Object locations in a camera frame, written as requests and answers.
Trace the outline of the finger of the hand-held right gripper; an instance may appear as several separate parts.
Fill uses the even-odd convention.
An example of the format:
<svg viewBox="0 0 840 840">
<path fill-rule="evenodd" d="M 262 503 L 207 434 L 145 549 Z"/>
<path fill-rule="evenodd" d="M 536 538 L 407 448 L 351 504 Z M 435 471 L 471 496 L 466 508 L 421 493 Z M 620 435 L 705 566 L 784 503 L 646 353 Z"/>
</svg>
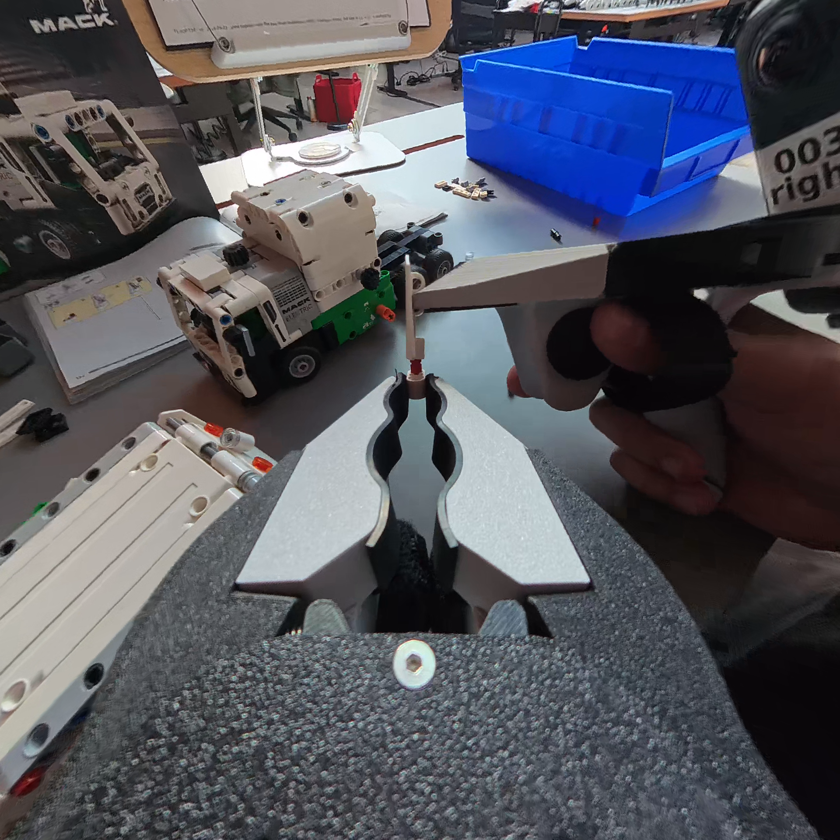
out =
<svg viewBox="0 0 840 840">
<path fill-rule="evenodd" d="M 595 301 L 613 244 L 554 248 L 466 261 L 413 293 L 415 310 L 473 310 L 526 303 Z"/>
</svg>

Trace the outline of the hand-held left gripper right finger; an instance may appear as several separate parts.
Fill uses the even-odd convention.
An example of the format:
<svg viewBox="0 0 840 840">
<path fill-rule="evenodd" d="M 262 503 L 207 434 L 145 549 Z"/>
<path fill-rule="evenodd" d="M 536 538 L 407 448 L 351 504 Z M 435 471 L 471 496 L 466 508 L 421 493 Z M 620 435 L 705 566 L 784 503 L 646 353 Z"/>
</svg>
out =
<svg viewBox="0 0 840 840">
<path fill-rule="evenodd" d="M 526 446 L 443 379 L 426 379 L 433 464 L 444 479 L 432 559 L 443 592 L 499 601 L 588 590 L 592 581 Z"/>
</svg>

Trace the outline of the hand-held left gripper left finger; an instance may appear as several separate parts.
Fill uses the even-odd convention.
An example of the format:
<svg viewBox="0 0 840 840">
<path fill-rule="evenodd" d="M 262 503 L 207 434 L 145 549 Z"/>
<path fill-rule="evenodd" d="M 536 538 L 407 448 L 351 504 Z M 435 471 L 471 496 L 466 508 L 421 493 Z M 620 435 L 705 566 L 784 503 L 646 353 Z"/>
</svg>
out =
<svg viewBox="0 0 840 840">
<path fill-rule="evenodd" d="M 387 480 L 409 403 L 404 375 L 385 380 L 304 448 L 239 590 L 329 600 L 352 629 L 372 629 L 372 597 L 392 581 L 400 552 Z"/>
</svg>

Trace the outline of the white lego piece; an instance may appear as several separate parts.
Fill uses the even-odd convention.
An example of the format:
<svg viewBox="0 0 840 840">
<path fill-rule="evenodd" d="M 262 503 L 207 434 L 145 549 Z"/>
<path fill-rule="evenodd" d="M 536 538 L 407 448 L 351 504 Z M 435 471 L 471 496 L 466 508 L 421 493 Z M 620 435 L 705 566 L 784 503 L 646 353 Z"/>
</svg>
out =
<svg viewBox="0 0 840 840">
<path fill-rule="evenodd" d="M 421 289 L 424 287 L 424 279 L 413 267 L 410 255 L 405 255 L 403 267 L 406 359 L 412 367 L 416 367 L 415 363 L 419 363 L 419 366 L 422 367 L 425 345 L 424 340 L 417 336 L 417 310 L 414 307 L 414 292 L 417 282 L 420 283 Z"/>
</svg>

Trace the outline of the pile of small tan lego pieces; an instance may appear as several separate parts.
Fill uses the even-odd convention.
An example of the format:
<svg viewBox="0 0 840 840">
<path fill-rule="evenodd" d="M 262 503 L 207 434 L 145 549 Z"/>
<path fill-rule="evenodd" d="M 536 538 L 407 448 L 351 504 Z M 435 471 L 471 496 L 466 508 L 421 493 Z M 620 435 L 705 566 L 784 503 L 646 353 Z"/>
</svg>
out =
<svg viewBox="0 0 840 840">
<path fill-rule="evenodd" d="M 477 181 L 458 177 L 450 181 L 441 180 L 434 184 L 434 189 L 474 202 L 490 202 L 497 197 L 495 190 L 488 185 L 487 179 L 484 177 Z"/>
</svg>

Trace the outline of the white lego container assembly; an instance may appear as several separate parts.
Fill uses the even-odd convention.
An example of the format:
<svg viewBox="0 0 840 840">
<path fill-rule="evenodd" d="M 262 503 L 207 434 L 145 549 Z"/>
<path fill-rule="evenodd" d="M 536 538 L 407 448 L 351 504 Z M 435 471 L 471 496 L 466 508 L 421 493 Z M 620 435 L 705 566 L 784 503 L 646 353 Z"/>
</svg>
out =
<svg viewBox="0 0 840 840">
<path fill-rule="evenodd" d="M 143 423 L 2 541 L 2 801 L 88 709 L 187 548 L 277 461 L 176 409 Z"/>
</svg>

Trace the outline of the white green lego truck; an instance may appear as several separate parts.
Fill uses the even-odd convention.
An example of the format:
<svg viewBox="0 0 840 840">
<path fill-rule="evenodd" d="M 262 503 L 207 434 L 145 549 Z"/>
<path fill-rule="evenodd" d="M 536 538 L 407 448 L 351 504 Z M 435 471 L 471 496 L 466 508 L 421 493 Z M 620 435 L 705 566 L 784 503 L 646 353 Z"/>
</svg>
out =
<svg viewBox="0 0 840 840">
<path fill-rule="evenodd" d="M 378 232 L 375 196 L 304 170 L 231 196 L 242 238 L 159 268 L 193 356 L 245 404 L 313 380 L 357 340 L 455 268 L 429 220 Z"/>
</svg>

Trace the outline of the black angular lego piece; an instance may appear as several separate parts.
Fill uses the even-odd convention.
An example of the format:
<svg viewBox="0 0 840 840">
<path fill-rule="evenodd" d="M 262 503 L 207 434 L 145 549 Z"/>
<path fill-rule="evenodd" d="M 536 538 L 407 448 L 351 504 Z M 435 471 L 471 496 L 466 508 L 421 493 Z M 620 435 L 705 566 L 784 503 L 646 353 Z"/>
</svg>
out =
<svg viewBox="0 0 840 840">
<path fill-rule="evenodd" d="M 68 430 L 69 426 L 65 414 L 54 412 L 51 408 L 45 407 L 29 413 L 17 427 L 16 436 L 32 437 L 41 444 Z"/>
</svg>

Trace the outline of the lego instruction booklet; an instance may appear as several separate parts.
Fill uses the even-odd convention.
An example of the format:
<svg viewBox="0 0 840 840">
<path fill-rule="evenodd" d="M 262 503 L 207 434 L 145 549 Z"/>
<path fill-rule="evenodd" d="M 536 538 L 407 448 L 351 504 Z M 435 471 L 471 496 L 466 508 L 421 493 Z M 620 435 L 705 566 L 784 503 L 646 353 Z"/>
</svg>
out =
<svg viewBox="0 0 840 840">
<path fill-rule="evenodd" d="M 123 2 L 1 2 L 2 298 L 71 403 L 188 342 L 158 271 L 234 240 Z"/>
</svg>

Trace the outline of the white lego beam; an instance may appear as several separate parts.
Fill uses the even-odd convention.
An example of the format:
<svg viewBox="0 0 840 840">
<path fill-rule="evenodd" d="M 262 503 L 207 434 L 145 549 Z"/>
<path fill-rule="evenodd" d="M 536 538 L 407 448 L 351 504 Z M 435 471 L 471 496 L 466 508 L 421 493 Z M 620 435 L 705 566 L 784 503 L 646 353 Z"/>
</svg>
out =
<svg viewBox="0 0 840 840">
<path fill-rule="evenodd" d="M 29 400 L 22 400 L 1 415 L 0 447 L 3 448 L 16 438 L 17 431 L 26 416 L 35 408 Z"/>
</svg>

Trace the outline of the person's right hand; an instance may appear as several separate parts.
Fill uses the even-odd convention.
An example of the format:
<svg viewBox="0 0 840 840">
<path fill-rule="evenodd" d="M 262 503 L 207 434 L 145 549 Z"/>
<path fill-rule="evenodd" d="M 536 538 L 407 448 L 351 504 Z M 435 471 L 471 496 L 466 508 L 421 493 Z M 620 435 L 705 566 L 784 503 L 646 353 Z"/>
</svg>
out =
<svg viewBox="0 0 840 840">
<path fill-rule="evenodd" d="M 839 349 L 749 305 L 730 322 L 737 352 L 720 399 L 727 483 L 704 483 L 701 455 L 602 397 L 589 418 L 625 482 L 690 516 L 726 511 L 775 538 L 839 550 Z"/>
</svg>

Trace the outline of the blue plastic bin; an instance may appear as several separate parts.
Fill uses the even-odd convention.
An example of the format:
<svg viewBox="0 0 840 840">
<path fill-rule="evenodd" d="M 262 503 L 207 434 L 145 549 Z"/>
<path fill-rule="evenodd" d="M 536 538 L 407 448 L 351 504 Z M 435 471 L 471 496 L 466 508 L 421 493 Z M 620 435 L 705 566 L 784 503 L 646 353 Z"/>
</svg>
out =
<svg viewBox="0 0 840 840">
<path fill-rule="evenodd" d="M 733 49 L 574 36 L 463 56 L 470 159 L 619 217 L 753 151 Z"/>
</svg>

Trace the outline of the wooden board stand white base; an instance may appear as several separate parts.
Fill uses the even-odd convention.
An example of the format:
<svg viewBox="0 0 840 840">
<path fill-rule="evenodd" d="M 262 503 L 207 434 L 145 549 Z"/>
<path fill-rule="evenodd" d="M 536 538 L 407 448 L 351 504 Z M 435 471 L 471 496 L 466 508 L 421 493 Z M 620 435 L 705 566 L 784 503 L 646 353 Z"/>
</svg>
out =
<svg viewBox="0 0 840 840">
<path fill-rule="evenodd" d="M 247 80 L 260 146 L 203 168 L 217 203 L 301 168 L 356 175 L 402 165 L 405 155 L 378 132 L 365 131 L 379 66 L 431 56 L 452 23 L 451 2 L 124 2 L 145 48 L 181 81 Z M 266 131 L 260 78 L 364 66 L 360 105 L 349 128 L 331 140 L 351 148 L 334 164 L 303 164 L 298 146 L 277 145 Z"/>
</svg>

